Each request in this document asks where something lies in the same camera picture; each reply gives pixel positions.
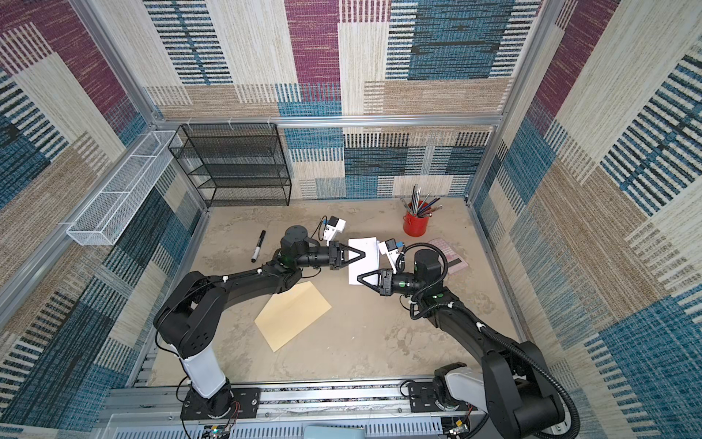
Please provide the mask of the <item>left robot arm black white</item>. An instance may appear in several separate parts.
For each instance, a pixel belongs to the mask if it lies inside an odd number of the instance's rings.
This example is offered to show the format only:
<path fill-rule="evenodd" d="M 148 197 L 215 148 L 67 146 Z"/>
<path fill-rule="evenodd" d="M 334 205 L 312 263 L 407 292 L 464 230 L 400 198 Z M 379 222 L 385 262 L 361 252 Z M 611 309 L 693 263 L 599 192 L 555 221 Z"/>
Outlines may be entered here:
<path fill-rule="evenodd" d="M 323 245 L 310 238 L 305 227 L 295 225 L 286 230 L 272 259 L 259 268 L 228 275 L 186 274 L 154 318 L 157 336 L 173 349 L 191 380 L 184 406 L 213 419 L 233 408 L 230 381 L 212 349 L 225 310 L 259 296 L 287 292 L 307 267 L 339 270 L 365 256 L 339 241 Z"/>

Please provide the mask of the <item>tan manila envelope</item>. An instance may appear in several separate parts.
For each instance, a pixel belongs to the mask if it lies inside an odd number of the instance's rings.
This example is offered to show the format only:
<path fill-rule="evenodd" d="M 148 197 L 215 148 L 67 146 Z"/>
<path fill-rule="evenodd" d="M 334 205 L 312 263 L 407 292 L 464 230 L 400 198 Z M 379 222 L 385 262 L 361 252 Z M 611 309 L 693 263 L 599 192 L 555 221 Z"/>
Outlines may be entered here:
<path fill-rule="evenodd" d="M 331 308 L 314 284 L 305 282 L 272 296 L 254 322 L 276 352 Z"/>

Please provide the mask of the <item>black and white marker pen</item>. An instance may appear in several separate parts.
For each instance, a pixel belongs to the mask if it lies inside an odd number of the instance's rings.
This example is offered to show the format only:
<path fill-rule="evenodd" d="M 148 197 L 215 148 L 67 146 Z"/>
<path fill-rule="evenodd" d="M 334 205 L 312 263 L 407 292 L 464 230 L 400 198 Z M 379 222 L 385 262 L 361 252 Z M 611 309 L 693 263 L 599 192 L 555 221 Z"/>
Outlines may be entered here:
<path fill-rule="evenodd" d="M 259 235 L 259 238 L 257 239 L 257 243 L 256 243 L 256 245 L 255 245 L 255 247 L 254 247 L 254 250 L 253 250 L 253 253 L 252 253 L 252 257 L 250 258 L 250 261 L 251 261 L 252 263 L 256 263 L 257 260 L 258 260 L 258 258 L 259 258 L 259 256 L 260 256 L 261 247 L 263 246 L 263 242 L 264 242 L 265 236 L 266 236 L 266 230 L 262 230 L 261 233 L 260 233 L 260 235 Z"/>

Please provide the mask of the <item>white letter paper blue border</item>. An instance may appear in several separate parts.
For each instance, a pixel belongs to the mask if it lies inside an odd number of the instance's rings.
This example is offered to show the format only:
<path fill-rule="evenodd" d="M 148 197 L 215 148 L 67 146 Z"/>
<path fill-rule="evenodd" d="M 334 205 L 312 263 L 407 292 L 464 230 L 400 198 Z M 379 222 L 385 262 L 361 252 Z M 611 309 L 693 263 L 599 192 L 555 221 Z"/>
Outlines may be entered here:
<path fill-rule="evenodd" d="M 380 268 L 378 239 L 376 237 L 349 239 L 347 245 L 356 247 L 366 252 L 366 257 L 362 261 L 353 263 L 347 267 L 348 284 L 360 285 L 360 283 L 358 283 L 358 279 L 356 279 L 359 274 L 378 270 Z"/>

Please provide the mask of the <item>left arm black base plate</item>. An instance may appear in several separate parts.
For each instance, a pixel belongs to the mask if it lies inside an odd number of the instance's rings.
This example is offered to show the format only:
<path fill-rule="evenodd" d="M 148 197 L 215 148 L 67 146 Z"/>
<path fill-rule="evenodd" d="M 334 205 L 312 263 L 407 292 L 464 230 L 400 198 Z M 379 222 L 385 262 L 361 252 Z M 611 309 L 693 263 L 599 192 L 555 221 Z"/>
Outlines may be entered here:
<path fill-rule="evenodd" d="M 206 399 L 189 389 L 183 402 L 180 419 L 183 421 L 253 419 L 259 410 L 261 388 L 225 388 Z"/>

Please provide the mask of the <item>red pen cup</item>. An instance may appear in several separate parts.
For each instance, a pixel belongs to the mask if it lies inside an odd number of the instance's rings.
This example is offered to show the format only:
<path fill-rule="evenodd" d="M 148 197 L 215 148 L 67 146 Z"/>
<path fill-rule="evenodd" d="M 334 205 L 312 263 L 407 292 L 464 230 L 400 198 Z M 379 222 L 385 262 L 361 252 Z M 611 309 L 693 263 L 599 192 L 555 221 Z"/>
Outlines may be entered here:
<path fill-rule="evenodd" d="M 408 212 L 403 217 L 403 231 L 411 237 L 422 237 L 427 232 L 430 219 L 430 215 L 416 216 Z"/>

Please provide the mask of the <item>pink calculator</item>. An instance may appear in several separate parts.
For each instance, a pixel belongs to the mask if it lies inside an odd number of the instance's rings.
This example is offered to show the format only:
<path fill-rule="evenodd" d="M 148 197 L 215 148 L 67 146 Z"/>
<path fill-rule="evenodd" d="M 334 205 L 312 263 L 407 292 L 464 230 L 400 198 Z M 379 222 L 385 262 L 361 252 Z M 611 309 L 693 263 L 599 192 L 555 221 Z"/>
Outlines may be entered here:
<path fill-rule="evenodd" d="M 469 268 L 469 264 L 464 257 L 460 256 L 458 252 L 451 247 L 449 243 L 447 243 L 446 240 L 434 239 L 431 240 L 430 243 L 439 248 L 446 256 L 449 266 L 449 274 L 457 274 L 458 272 Z"/>

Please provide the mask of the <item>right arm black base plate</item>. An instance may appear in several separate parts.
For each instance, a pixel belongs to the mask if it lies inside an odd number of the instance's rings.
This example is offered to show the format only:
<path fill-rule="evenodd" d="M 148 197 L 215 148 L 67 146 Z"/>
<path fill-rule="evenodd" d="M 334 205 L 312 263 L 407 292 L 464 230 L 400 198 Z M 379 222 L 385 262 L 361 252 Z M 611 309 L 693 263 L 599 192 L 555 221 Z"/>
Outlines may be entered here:
<path fill-rule="evenodd" d="M 401 393 L 409 400 L 412 413 L 467 412 L 469 409 L 465 402 L 448 402 L 440 398 L 432 382 L 408 380 L 401 388 Z"/>

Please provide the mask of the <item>pens in red cup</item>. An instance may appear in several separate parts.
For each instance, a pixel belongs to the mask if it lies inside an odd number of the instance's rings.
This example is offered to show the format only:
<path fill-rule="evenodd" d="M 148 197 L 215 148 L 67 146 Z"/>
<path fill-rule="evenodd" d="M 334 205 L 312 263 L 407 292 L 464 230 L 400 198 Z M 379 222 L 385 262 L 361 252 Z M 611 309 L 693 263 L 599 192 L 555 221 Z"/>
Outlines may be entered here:
<path fill-rule="evenodd" d="M 431 193 L 422 195 L 422 188 L 418 185 L 414 185 L 411 190 L 409 201 L 406 201 L 404 198 L 401 198 L 400 201 L 407 213 L 416 218 L 424 219 L 433 216 L 435 212 L 442 209 L 442 205 L 439 203 L 441 198 L 430 200 L 430 196 Z"/>

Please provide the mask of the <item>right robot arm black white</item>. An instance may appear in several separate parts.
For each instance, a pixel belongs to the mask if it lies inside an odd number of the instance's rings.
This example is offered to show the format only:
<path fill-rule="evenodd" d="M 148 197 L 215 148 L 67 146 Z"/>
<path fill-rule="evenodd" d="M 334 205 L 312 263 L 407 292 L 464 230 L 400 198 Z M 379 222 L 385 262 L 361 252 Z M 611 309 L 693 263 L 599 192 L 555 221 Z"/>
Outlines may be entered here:
<path fill-rule="evenodd" d="M 479 361 L 484 412 L 504 438 L 550 438 L 550 428 L 569 421 L 565 438 L 581 431 L 577 406 L 551 374 L 539 348 L 500 334 L 444 285 L 449 263 L 433 244 L 414 243 L 413 269 L 378 269 L 356 279 L 382 296 L 409 298 L 409 316 L 426 318 Z"/>

